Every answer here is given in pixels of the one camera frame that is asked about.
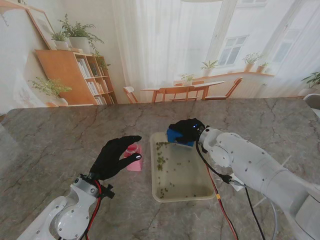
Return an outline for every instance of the blue object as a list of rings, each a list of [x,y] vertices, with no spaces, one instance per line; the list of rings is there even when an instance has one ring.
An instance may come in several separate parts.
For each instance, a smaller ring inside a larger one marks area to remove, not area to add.
[[[166,131],[166,136],[168,138],[168,142],[169,143],[178,143],[178,144],[182,144],[182,145],[186,145],[186,146],[190,146],[190,147],[193,147],[194,146],[194,142],[193,141],[189,141],[187,143],[181,143],[181,142],[178,142],[176,139],[179,138],[179,137],[182,137],[183,135],[177,131],[174,131],[170,128],[167,129]]]

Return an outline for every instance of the marble countertop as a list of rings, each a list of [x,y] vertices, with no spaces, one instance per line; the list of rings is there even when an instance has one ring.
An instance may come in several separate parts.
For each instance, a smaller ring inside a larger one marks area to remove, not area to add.
[[[102,201],[91,240],[233,239],[215,198],[159,203],[152,196],[149,138],[187,118],[237,133],[297,176],[320,184],[320,119],[302,99],[15,109],[0,125],[0,239],[17,239],[53,199],[69,193],[70,184],[89,171],[108,140],[125,135],[142,136],[143,169],[122,170],[105,181],[114,186],[115,197]],[[245,191],[215,182],[239,239],[261,239]],[[253,190],[249,194],[253,205],[263,198]],[[271,239],[271,206],[263,201],[255,212]],[[279,208],[277,212],[277,239],[293,239],[286,217]]]

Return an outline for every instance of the black glove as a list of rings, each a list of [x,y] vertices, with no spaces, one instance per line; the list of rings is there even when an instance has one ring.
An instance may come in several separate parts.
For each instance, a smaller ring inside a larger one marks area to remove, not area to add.
[[[123,136],[108,141],[90,169],[92,179],[106,180],[112,178],[129,164],[141,159],[140,154],[134,153],[119,160],[131,144],[140,140],[141,136]]]
[[[176,140],[179,143],[186,144],[188,142],[196,141],[205,129],[205,125],[198,119],[193,118],[178,121],[176,124],[171,124],[169,129],[182,134],[182,136],[177,137]]]

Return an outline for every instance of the bookshelf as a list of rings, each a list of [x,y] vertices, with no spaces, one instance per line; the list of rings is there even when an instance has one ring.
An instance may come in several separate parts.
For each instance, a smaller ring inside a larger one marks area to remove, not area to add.
[[[49,79],[59,79],[71,87],[62,92],[69,105],[113,105],[117,104],[116,94],[108,70],[98,66],[98,57],[64,50],[35,50],[37,57]]]

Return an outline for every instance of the pink bottle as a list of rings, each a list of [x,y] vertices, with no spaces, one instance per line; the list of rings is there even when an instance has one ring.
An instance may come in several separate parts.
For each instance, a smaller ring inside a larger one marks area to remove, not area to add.
[[[125,150],[124,157],[127,158],[127,157],[129,157],[129,156],[131,156],[132,154],[135,154],[135,153],[142,155],[142,149],[141,149],[141,145],[134,143],[134,144],[128,146],[128,148]],[[126,167],[126,169],[128,171],[141,171],[141,169],[142,169],[142,159],[143,158],[141,158],[138,161],[134,161],[133,163],[128,165]]]

